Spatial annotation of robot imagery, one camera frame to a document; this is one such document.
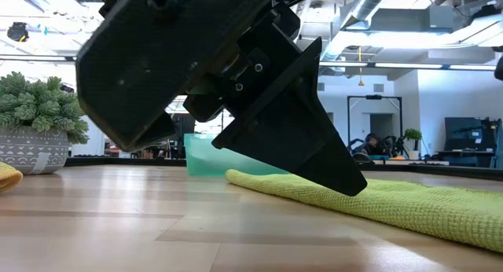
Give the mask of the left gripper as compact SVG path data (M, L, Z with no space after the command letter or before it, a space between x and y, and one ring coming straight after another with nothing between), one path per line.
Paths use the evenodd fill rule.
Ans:
M235 116L215 148L358 195L367 181L318 98L321 40L293 42L302 1L118 0L76 59L83 111L133 151L174 133L165 109L196 86L196 121Z

